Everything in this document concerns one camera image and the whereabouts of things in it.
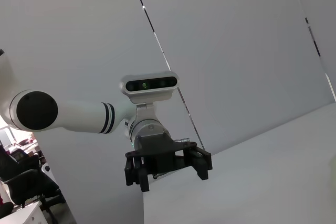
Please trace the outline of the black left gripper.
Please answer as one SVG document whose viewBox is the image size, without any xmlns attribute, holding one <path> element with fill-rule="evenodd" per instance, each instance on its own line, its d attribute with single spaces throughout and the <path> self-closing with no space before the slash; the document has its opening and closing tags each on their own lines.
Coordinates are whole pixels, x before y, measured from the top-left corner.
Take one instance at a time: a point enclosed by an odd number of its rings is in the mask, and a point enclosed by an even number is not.
<svg viewBox="0 0 336 224">
<path fill-rule="evenodd" d="M 125 164 L 126 185 L 139 185 L 142 192 L 149 191 L 148 174 L 172 172 L 193 167 L 201 180 L 208 179 L 212 170 L 211 153 L 191 141 L 174 141 L 166 134 L 137 137 L 134 151 L 128 152 Z M 183 151 L 183 156 L 176 153 Z"/>
</svg>

